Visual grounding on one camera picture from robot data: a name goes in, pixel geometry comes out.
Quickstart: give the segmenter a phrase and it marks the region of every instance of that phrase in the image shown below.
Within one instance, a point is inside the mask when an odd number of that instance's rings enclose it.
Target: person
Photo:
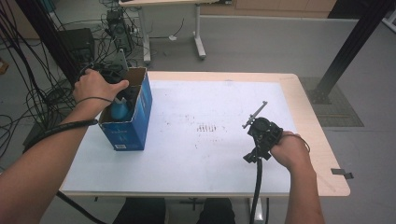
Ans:
[[[94,119],[128,87],[127,80],[108,84],[91,69],[86,70],[73,91],[77,105],[61,122]],[[77,153],[78,146],[88,127],[80,127],[51,135],[24,153],[0,175],[0,223],[39,223]],[[284,132],[278,145],[271,149],[274,158],[290,171],[290,199],[286,223],[324,223],[318,198],[316,173],[304,142],[294,133]],[[226,206],[207,200],[201,223],[209,223],[209,208]]]

